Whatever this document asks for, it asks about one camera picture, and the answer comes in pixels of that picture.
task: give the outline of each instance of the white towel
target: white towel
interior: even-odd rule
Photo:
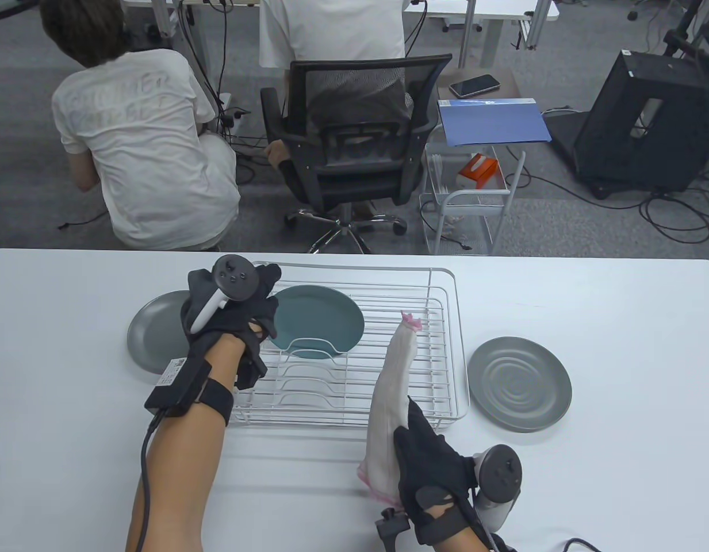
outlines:
[[[408,378],[417,354],[416,332],[420,320],[403,313],[403,320],[388,345],[385,361],[372,394],[367,424],[367,452],[357,475],[370,487],[373,497],[389,505],[401,505],[398,492],[400,469],[394,450],[393,431],[408,426]]]

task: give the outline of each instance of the pink cloth edge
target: pink cloth edge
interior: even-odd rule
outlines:
[[[423,331],[423,323],[418,318],[414,318],[413,315],[408,315],[406,312],[401,310],[401,315],[403,316],[403,323],[415,332]]]
[[[370,478],[368,478],[367,474],[365,473],[365,470],[362,468],[362,464],[360,463],[359,467],[357,467],[357,477],[359,478],[362,483],[367,485],[367,488],[370,489],[370,495],[372,496],[373,499],[379,500],[380,502],[384,502],[387,505],[391,505],[391,507],[394,508],[399,508],[402,509],[403,505],[400,502],[400,497],[397,499],[394,499],[393,497],[389,496],[388,494],[383,494],[379,491],[375,491],[375,489],[372,488],[370,485]]]

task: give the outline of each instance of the chair caster wheel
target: chair caster wheel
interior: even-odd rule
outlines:
[[[606,200],[608,197],[610,197],[609,191],[605,190],[603,187],[593,187],[591,189],[592,195],[596,197],[598,200]]]
[[[407,224],[393,223],[393,232],[396,236],[405,236],[405,232],[407,231]]]
[[[296,224],[298,223],[298,217],[297,216],[291,216],[291,215],[285,215],[283,216],[283,224],[285,224],[285,228],[287,229],[293,229],[296,227]]]

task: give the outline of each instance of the person's hand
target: person's hand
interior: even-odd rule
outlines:
[[[190,297],[181,308],[181,323],[190,345],[189,357],[203,357],[225,333],[244,342],[246,350],[237,371],[238,389],[249,389],[258,379],[265,376],[267,366],[259,355],[260,342],[268,336],[277,336],[275,311],[278,308],[278,300],[268,295],[275,282],[280,279],[280,266],[268,264],[257,266],[255,270],[259,276],[259,286],[252,297],[241,302],[228,301],[224,308],[216,310],[204,329],[197,334],[190,332],[191,326],[201,309],[217,291],[212,273],[201,269],[188,274]]]
[[[401,472],[401,502],[413,525],[420,528],[431,523],[434,517],[424,510],[438,504],[457,505],[472,525],[476,515],[469,503],[469,491],[477,486],[473,458],[462,457],[443,435],[437,435],[412,399],[408,428],[397,428],[393,439]]]
[[[265,155],[267,155],[267,160],[270,161],[270,165],[275,168],[280,166],[280,163],[290,159],[290,152],[288,148],[283,144],[283,140],[274,140],[270,142],[265,148]]]

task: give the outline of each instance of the mesh chair back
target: mesh chair back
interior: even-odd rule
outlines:
[[[317,173],[393,168],[426,123],[436,79],[451,55],[399,60],[294,62],[286,130],[320,148]]]

